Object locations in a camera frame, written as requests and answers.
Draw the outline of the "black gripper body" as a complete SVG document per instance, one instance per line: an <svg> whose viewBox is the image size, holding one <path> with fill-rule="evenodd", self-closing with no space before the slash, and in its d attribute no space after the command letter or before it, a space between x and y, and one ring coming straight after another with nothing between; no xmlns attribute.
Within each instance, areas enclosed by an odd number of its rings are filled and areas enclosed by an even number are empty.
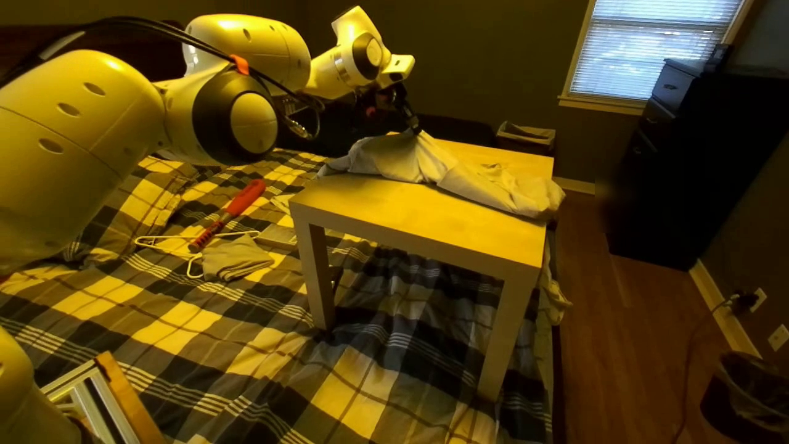
<svg viewBox="0 0 789 444"><path fill-rule="evenodd" d="M410 105L408 87L393 83L388 88L371 88L361 99L362 130L416 130L419 116Z"/></svg>

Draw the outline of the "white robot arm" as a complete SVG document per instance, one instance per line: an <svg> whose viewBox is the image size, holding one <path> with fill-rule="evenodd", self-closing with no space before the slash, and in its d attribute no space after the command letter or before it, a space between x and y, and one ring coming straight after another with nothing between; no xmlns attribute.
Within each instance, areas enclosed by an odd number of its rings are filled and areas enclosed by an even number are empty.
<svg viewBox="0 0 789 444"><path fill-rule="evenodd" d="M75 26L19 62L0 83L0 267L13 273L70 247L150 153L194 166L250 166L297 121L350 93L389 92L415 60L388 46L362 7L332 20L336 42L309 49L281 20L213 13L182 26L184 75L139 66L75 42Z"/></svg>

